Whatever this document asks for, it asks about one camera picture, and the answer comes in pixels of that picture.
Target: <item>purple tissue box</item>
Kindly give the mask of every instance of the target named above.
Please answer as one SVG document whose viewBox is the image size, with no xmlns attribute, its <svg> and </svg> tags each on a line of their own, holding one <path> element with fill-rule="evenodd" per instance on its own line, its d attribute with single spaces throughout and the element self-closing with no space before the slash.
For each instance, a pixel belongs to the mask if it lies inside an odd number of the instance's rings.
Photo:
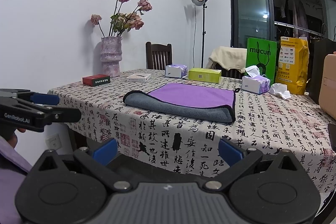
<svg viewBox="0 0 336 224">
<path fill-rule="evenodd" d="M 241 79 L 241 89 L 256 94 L 262 94 L 270 89 L 270 80 L 258 75 L 256 77 L 243 76 Z"/>
<path fill-rule="evenodd" d="M 166 66 L 166 77 L 171 78 L 182 78 L 188 73 L 188 68 L 186 65 L 168 65 Z"/>
</svg>

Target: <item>blue gripper pad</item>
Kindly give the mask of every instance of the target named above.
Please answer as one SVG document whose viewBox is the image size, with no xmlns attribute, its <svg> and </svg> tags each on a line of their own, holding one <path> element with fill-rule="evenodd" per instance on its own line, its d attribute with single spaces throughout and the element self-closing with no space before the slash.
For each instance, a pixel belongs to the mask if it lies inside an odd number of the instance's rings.
<svg viewBox="0 0 336 224">
<path fill-rule="evenodd" d="M 41 105 L 56 106 L 59 103 L 59 97 L 57 95 L 43 94 L 43 93 L 34 93 L 32 96 L 30 96 L 30 100 L 34 104 L 41 104 Z"/>
<path fill-rule="evenodd" d="M 101 147 L 94 150 L 92 158 L 100 164 L 106 166 L 113 160 L 118 152 L 118 143 L 116 139 L 109 139 L 102 143 Z"/>
<path fill-rule="evenodd" d="M 236 162 L 243 159 L 244 155 L 241 151 L 230 145 L 228 142 L 220 139 L 218 143 L 219 156 L 231 167 Z"/>
</svg>

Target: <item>sliding glass door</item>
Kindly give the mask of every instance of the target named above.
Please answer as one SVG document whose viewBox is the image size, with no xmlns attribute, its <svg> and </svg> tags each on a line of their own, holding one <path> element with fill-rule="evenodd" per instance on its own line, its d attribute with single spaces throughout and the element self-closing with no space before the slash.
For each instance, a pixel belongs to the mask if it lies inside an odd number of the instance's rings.
<svg viewBox="0 0 336 224">
<path fill-rule="evenodd" d="M 324 22 L 327 25 L 325 37 L 334 40 L 336 35 L 336 0 L 324 0 L 323 8 Z"/>
<path fill-rule="evenodd" d="M 274 37 L 273 0 L 232 0 L 232 47 L 247 47 L 249 37 Z"/>
</svg>

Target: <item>red box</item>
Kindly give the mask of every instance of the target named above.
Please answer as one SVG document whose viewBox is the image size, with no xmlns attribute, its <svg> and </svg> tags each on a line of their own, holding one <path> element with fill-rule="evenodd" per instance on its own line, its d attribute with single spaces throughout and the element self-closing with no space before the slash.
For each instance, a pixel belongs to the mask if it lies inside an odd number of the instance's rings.
<svg viewBox="0 0 336 224">
<path fill-rule="evenodd" d="M 83 77 L 83 84 L 90 85 L 90 86 L 97 86 L 110 83 L 110 76 L 109 75 L 92 75 Z"/>
</svg>

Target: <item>hanging clothes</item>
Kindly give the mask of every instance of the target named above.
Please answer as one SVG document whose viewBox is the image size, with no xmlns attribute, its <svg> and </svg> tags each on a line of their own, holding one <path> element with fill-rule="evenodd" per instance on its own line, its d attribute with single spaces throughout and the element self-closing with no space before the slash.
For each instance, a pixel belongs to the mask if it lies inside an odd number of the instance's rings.
<svg viewBox="0 0 336 224">
<path fill-rule="evenodd" d="M 285 17 L 286 17 L 286 14 L 285 14 L 285 8 L 284 8 L 283 5 L 281 5 L 280 10 L 281 10 L 281 17 L 282 17 L 282 18 L 285 18 Z"/>
<path fill-rule="evenodd" d="M 307 15 L 305 12 L 305 7 L 303 3 L 299 0 L 299 5 L 297 7 L 297 23 L 299 27 L 308 29 Z M 299 37 L 308 37 L 308 32 L 299 31 Z"/>
<path fill-rule="evenodd" d="M 293 0 L 293 25 L 297 26 L 297 13 L 296 13 L 296 7 L 295 7 L 295 1 Z M 293 29 L 293 37 L 299 38 L 299 30 Z"/>
<path fill-rule="evenodd" d="M 289 16 L 288 0 L 286 0 L 286 2 L 285 2 L 285 16 L 286 16 L 286 19 L 287 19 L 287 23 L 291 24 L 291 19 L 290 19 L 290 16 Z"/>
</svg>

